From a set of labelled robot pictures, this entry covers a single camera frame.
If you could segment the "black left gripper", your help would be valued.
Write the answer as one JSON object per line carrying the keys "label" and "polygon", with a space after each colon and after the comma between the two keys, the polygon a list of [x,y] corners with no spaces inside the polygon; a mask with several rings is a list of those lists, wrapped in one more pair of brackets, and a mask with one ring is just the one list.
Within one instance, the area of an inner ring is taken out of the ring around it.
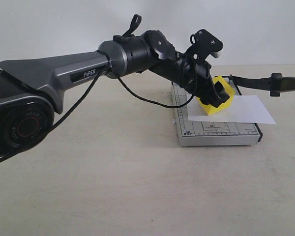
{"label": "black left gripper", "polygon": [[194,58],[178,53],[175,67],[176,78],[173,82],[185,89],[191,95],[196,96],[209,105],[218,108],[223,101],[229,99],[221,82],[215,83],[215,90],[218,96],[212,96],[213,82],[210,75],[211,65],[207,62],[198,62]]}

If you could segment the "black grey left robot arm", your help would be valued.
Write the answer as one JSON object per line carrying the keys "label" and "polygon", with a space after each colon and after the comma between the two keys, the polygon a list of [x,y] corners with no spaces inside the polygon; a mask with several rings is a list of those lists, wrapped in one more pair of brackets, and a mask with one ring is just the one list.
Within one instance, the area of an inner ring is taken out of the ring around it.
{"label": "black grey left robot arm", "polygon": [[38,145],[63,111],[64,93],[100,76],[112,79],[149,70],[178,84],[205,104],[219,107],[229,96],[213,82],[206,58],[223,43],[202,29],[186,52],[178,52],[159,30],[129,32],[94,52],[0,62],[0,157]]}

